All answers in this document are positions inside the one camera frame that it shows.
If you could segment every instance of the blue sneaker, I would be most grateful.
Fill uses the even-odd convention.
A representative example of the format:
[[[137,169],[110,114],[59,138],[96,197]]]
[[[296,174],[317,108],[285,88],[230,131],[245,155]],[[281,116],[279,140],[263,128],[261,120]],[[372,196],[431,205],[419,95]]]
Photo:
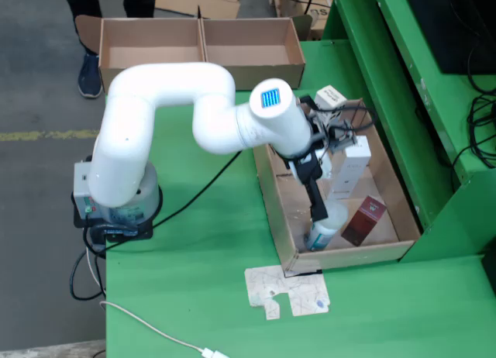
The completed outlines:
[[[88,53],[84,55],[77,86],[81,96],[86,98],[97,98],[102,93],[102,81],[98,72],[98,56]]]

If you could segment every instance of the dark pants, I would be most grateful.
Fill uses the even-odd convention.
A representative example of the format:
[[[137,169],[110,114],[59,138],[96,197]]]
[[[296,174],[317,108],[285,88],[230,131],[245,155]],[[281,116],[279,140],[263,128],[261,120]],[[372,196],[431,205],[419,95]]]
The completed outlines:
[[[72,17],[76,19],[78,15],[92,15],[102,17],[100,3],[98,0],[67,0],[71,7]],[[124,0],[124,9],[128,17],[153,17],[155,0]],[[96,54],[84,46],[89,54]]]

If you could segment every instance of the green table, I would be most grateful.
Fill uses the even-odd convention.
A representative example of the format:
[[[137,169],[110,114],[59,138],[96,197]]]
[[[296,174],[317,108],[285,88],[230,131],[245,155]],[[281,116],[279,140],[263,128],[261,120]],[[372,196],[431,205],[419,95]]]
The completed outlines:
[[[367,88],[348,41],[303,43],[305,76],[297,94],[336,86],[348,98]],[[248,98],[237,95],[238,102]],[[164,190],[159,218],[181,207],[230,156],[201,150],[192,110],[157,112],[150,159]],[[487,355],[496,350],[496,300],[477,257],[325,272],[327,314],[265,320],[248,302],[244,270],[279,264],[251,150],[188,210],[151,240],[108,254],[108,300],[174,337],[231,358],[419,357]],[[108,308],[107,356],[199,357]]]

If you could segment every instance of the person's leg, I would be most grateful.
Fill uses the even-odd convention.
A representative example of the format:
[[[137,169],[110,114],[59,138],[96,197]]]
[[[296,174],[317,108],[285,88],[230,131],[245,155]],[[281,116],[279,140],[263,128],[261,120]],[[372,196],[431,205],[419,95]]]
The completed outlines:
[[[128,17],[153,17],[155,0],[124,0],[124,9]]]
[[[98,0],[67,0],[67,3],[69,3],[69,7],[71,8],[72,19],[74,21],[79,15],[92,15],[94,17],[102,17],[102,11],[100,9],[100,3]],[[98,54],[96,52],[92,52],[86,46],[84,46],[84,48],[89,54]]]
[[[75,20],[78,15],[102,17],[102,11],[98,0],[67,0],[67,2],[71,8],[73,20]],[[97,98],[102,93],[102,81],[100,80],[100,73],[98,72],[98,54],[91,51],[82,42],[81,45],[86,50],[86,54],[84,55],[83,66],[81,67],[79,77],[77,78],[77,86],[83,97]]]

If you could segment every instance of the concrete floor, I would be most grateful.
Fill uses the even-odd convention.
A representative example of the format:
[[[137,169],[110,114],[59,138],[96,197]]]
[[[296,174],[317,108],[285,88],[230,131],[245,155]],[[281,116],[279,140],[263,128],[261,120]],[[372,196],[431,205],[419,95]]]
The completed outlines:
[[[122,0],[100,2],[105,16],[124,16]],[[240,18],[275,16],[267,0],[241,4]],[[68,278],[84,249],[73,162],[95,141],[72,131],[98,129],[104,98],[78,93],[83,50],[65,0],[2,0],[0,41],[0,351],[102,339],[98,302],[74,301]],[[82,266],[78,293],[95,290]]]

